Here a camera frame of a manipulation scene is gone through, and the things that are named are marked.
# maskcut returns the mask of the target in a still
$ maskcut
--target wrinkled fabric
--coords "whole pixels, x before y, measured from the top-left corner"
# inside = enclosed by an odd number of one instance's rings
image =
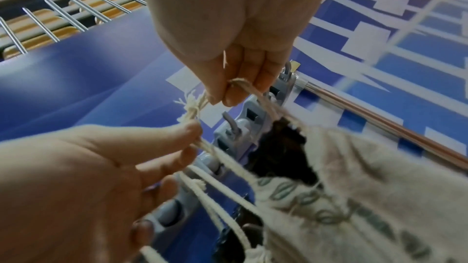
[[[278,177],[253,185],[273,262],[468,262],[465,177],[343,131],[305,133],[325,191]]]

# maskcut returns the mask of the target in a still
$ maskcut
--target hand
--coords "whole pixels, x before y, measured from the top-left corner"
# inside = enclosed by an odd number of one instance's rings
[[[2,143],[0,262],[130,259],[153,236],[135,221],[176,194],[170,175],[192,163],[201,133],[194,121],[83,126]]]
[[[215,104],[242,102],[228,81],[241,77],[265,92],[288,60],[294,39],[321,0],[146,0],[168,48],[200,78]]]

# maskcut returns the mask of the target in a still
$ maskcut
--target drawstring bag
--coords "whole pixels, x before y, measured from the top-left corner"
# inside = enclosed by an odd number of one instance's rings
[[[178,173],[218,229],[223,229],[224,221],[236,234],[244,263],[468,262],[464,176],[353,134],[307,126],[247,81],[232,83],[256,95],[274,121],[285,118],[301,130],[309,167],[320,180],[311,186],[284,177],[258,178],[206,140],[197,142],[255,193],[253,205],[189,166],[204,182],[261,218],[264,242],[253,248],[242,228],[203,191],[204,185]],[[187,112],[179,120],[196,118],[207,104],[206,96],[189,95],[183,104]],[[165,262],[150,247],[141,253],[149,263]]]

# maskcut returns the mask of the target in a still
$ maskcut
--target black object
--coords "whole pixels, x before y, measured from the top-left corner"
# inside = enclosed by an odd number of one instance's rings
[[[305,143],[306,138],[281,118],[260,138],[258,148],[249,153],[245,168],[259,177],[286,177],[315,185],[318,178],[307,163]]]
[[[244,199],[251,202],[248,194],[244,196]],[[252,247],[263,244],[263,222],[259,217],[250,213],[244,207],[237,206],[234,209],[233,218],[243,228]],[[244,250],[231,228],[226,227],[220,233],[214,245],[212,257],[215,263],[244,262]]]

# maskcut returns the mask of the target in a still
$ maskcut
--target human hand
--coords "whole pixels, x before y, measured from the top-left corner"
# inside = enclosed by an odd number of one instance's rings
[[[245,78],[261,92],[275,82],[294,39],[321,0],[146,0],[160,38],[200,78],[210,103],[242,102],[229,86]]]
[[[195,159],[201,133],[196,121],[82,126],[2,143],[0,262],[130,259],[153,236],[135,221],[176,194],[170,175]]]

